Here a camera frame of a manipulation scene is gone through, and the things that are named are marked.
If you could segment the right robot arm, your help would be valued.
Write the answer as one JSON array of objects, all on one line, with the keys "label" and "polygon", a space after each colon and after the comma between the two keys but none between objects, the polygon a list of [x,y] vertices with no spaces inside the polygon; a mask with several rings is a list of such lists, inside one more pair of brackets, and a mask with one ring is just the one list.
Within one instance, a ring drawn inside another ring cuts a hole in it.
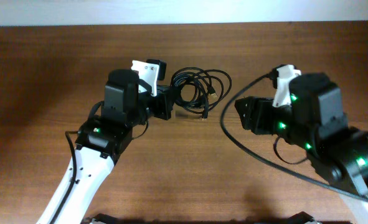
[{"label": "right robot arm", "polygon": [[282,105],[276,98],[235,100],[243,129],[304,149],[322,179],[290,174],[340,193],[357,221],[368,223],[368,131],[349,126],[341,89],[325,73],[296,75],[275,88]]}]

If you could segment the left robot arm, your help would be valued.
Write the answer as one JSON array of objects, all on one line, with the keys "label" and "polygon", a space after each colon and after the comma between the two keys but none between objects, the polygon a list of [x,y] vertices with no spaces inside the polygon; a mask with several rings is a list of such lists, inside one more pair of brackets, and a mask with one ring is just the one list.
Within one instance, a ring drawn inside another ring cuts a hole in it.
[{"label": "left robot arm", "polygon": [[150,117],[171,117],[170,87],[157,82],[165,69],[117,69],[109,73],[105,97],[90,110],[86,122],[75,132],[66,131],[71,159],[39,223],[80,223],[96,192],[118,159],[134,140],[133,128],[147,126]]}]

